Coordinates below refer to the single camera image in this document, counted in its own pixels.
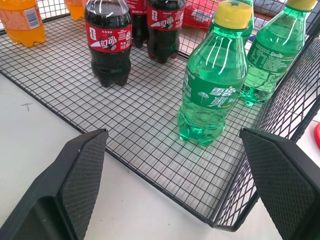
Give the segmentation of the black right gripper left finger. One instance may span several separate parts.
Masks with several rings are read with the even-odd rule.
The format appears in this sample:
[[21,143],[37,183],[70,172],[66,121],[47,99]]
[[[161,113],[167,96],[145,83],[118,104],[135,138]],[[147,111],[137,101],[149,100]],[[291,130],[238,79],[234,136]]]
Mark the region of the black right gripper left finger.
[[84,240],[108,137],[98,129],[69,140],[0,227],[0,240]]

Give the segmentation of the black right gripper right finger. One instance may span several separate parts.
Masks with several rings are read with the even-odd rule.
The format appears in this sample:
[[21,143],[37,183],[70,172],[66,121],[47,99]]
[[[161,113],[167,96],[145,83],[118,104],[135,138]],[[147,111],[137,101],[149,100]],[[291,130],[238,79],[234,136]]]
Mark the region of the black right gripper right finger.
[[320,167],[290,139],[250,128],[239,136],[282,240],[320,240]]

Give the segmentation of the red round object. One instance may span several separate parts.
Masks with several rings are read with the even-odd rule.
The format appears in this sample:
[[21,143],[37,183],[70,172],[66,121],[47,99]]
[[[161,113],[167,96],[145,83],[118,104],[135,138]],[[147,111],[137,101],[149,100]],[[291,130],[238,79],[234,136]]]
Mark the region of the red round object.
[[313,142],[320,150],[320,123],[317,123],[315,126],[313,126],[311,130]]

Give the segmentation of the green Sprite bottle yellow cap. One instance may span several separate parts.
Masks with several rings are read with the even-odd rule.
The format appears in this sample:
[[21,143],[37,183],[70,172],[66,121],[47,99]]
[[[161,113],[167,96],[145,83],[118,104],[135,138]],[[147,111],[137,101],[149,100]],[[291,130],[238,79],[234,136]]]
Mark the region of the green Sprite bottle yellow cap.
[[252,10],[238,0],[221,1],[212,31],[190,54],[177,112],[181,140],[207,147],[224,131],[248,74],[243,32]]
[[[246,43],[247,43],[247,41],[248,41],[249,37],[251,36],[251,33],[254,29],[254,3],[253,3],[253,0],[237,0],[237,1],[248,4],[252,7],[251,18],[248,22],[247,28],[242,33],[243,45],[246,46]],[[216,16],[216,12],[213,14],[213,17],[210,20],[210,24],[208,27],[206,37],[208,37],[209,34],[213,31],[215,16]]]
[[287,0],[256,34],[247,54],[248,74],[239,97],[247,106],[266,103],[306,42],[306,16],[317,0]]

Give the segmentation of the dark cola bottle red label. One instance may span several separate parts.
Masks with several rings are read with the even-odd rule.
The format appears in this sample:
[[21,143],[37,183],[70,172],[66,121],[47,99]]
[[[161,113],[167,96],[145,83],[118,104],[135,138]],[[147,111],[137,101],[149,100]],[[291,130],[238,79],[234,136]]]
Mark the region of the dark cola bottle red label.
[[124,86],[131,71],[132,19],[125,0],[88,0],[84,7],[91,69],[100,84]]
[[147,0],[126,0],[132,19],[132,40],[136,48],[142,48],[149,40],[147,26]]
[[164,64],[174,59],[180,48],[185,0],[147,0],[147,52]]

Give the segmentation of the orange soda bottle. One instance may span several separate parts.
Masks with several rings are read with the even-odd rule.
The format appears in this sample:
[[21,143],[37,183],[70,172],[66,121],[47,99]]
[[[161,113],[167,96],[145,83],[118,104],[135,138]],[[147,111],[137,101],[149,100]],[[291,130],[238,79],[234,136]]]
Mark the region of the orange soda bottle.
[[67,10],[74,20],[84,18],[86,0],[64,0]]
[[0,0],[0,21],[15,44],[45,42],[45,28],[36,0]]

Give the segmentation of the red snack package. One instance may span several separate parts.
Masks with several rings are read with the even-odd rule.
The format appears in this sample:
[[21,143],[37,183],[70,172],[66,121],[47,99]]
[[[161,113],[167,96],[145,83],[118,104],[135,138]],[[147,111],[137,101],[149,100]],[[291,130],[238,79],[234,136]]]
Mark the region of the red snack package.
[[206,32],[221,1],[223,0],[185,0],[182,26]]

